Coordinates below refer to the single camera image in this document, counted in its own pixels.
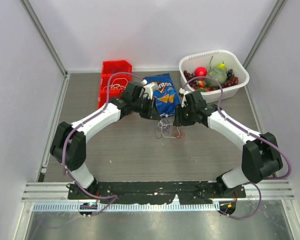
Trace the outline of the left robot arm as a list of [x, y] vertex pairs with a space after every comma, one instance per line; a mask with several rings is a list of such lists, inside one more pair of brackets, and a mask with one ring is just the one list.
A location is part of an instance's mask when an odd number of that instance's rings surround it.
[[121, 120], [132, 112], [143, 119], [161, 119], [156, 98], [156, 83], [129, 82], [120, 96], [112, 97], [95, 112], [73, 123], [61, 122], [56, 129], [50, 154], [79, 186], [83, 198], [92, 199], [98, 189], [98, 181], [85, 163], [87, 142], [108, 125]]

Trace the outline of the blue Doritos chip bag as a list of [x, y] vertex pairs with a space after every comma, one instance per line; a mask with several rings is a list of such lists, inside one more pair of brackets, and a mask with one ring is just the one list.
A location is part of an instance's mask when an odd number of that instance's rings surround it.
[[148, 84], [156, 84], [158, 89], [153, 93], [156, 98], [156, 108], [161, 118], [174, 116], [180, 99], [169, 73], [146, 76], [144, 78]]

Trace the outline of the dark red grape bunch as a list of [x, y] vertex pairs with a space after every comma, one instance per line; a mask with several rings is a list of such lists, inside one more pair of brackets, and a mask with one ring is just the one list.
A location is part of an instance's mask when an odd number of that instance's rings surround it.
[[195, 77], [194, 73], [190, 73], [187, 70], [183, 71], [183, 75], [186, 78], [187, 81], [191, 80], [188, 84], [191, 88], [197, 89], [199, 87], [197, 80], [193, 80]]

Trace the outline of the red plastic bin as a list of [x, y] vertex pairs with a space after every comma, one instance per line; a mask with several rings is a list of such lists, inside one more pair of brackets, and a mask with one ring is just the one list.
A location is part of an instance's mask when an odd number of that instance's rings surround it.
[[107, 100], [107, 87], [109, 98], [118, 97], [132, 80], [132, 65], [126, 60], [104, 61], [99, 84], [97, 109], [101, 108]]

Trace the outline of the white plastic basket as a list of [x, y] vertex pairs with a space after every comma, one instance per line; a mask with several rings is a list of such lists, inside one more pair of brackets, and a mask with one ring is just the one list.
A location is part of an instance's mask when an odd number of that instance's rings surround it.
[[234, 53], [218, 49], [185, 56], [179, 62], [181, 93], [199, 91], [207, 103], [233, 97], [250, 76]]

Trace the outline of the red apple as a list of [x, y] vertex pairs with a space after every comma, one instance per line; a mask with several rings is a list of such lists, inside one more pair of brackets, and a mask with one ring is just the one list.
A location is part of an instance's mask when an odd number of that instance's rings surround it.
[[205, 67], [203, 67], [203, 66], [197, 67], [194, 70], [194, 75], [196, 77], [206, 76], [207, 73], [208, 73], [207, 69]]

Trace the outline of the green melon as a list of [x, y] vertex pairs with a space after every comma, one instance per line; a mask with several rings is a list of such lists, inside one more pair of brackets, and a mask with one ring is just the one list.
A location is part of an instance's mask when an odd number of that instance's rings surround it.
[[[210, 68], [207, 72], [207, 77], [214, 79], [220, 85], [222, 85], [227, 80], [227, 72], [223, 69], [213, 67]], [[209, 88], [217, 88], [219, 85], [210, 79], [206, 79], [206, 85]]]

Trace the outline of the green pear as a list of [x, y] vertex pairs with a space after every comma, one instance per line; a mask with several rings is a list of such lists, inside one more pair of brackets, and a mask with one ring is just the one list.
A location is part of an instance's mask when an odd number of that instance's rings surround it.
[[226, 64], [224, 62], [219, 63], [215, 67], [219, 68], [219, 69], [222, 69], [222, 70], [226, 70]]

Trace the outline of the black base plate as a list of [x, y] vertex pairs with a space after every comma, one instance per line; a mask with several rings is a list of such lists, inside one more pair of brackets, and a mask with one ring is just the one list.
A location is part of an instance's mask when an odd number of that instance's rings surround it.
[[246, 197], [241, 185], [222, 193], [218, 184], [211, 181], [104, 181], [87, 191], [101, 197], [99, 201], [102, 204], [108, 204], [116, 195], [114, 203], [122, 205], [168, 205], [175, 197], [178, 197], [182, 205], [194, 205], [208, 204], [212, 199]]

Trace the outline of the right aluminium frame post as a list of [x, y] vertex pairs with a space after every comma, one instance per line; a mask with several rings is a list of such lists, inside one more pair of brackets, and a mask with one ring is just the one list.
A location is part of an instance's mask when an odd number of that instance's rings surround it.
[[257, 35], [257, 38], [255, 39], [252, 47], [250, 48], [247, 57], [245, 58], [243, 62], [243, 67], [246, 69], [251, 61], [253, 60], [254, 56], [256, 55], [258, 49], [260, 48], [263, 41], [266, 39], [266, 36], [271, 30], [271, 27], [275, 23], [277, 17], [281, 13], [282, 9], [284, 8], [285, 4], [287, 3], [287, 0], [276, 0], [269, 15], [267, 16], [262, 28], [259, 31], [259, 34]]

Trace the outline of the aluminium frame post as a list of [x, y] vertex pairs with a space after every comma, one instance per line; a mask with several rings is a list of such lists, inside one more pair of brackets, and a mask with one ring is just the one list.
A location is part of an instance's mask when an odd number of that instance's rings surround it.
[[271, 30], [271, 27], [275, 23], [277, 17], [281, 13], [282, 9], [284, 8], [285, 4], [287, 3], [287, 0], [276, 0], [269, 15], [267, 16], [262, 28], [259, 31], [259, 34], [257, 35], [257, 38], [255, 39], [252, 47], [250, 48], [247, 57], [245, 58], [243, 62], [243, 67], [246, 69], [251, 61], [253, 60], [254, 56], [256, 55], [258, 49], [260, 48], [263, 41], [266, 39], [266, 36]]
[[66, 77], [68, 72], [67, 72], [66, 68], [64, 67], [60, 57], [58, 56], [56, 49], [54, 48], [47, 32], [45, 31], [39, 17], [37, 16], [33, 6], [31, 5], [30, 1], [29, 0], [20, 0], [19, 2], [21, 3], [25, 12], [27, 13], [28, 17], [30, 18], [31, 22], [33, 23], [37, 33], [39, 34], [40, 38], [42, 39], [44, 45], [46, 46], [47, 50], [49, 51], [52, 59], [56, 63], [61, 74], [64, 77]]

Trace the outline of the left aluminium frame post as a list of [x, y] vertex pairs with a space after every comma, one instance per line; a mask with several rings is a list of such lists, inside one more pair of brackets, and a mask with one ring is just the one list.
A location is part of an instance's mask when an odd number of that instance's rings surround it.
[[47, 32], [45, 31], [39, 17], [37, 16], [33, 6], [31, 5], [30, 1], [29, 0], [20, 0], [19, 2], [21, 3], [25, 12], [27, 13], [28, 17], [30, 18], [31, 22], [33, 23], [37, 33], [39, 34], [40, 38], [42, 39], [44, 45], [46, 46], [47, 50], [49, 51], [52, 59], [56, 63], [61, 74], [64, 77], [66, 77], [68, 72], [67, 72], [66, 68], [64, 67], [60, 57], [58, 56], [56, 49], [54, 48]]

